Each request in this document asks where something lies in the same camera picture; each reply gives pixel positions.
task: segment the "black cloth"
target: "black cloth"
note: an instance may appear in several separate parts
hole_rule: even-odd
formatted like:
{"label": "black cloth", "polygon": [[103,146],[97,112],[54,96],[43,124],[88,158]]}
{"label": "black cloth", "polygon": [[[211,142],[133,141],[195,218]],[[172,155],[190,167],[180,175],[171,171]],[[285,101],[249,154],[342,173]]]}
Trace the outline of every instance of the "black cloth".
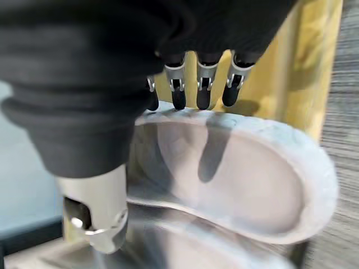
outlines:
{"label": "black cloth", "polygon": [[1,0],[2,110],[69,178],[125,163],[146,77],[170,55],[235,49],[256,61],[296,0]]}

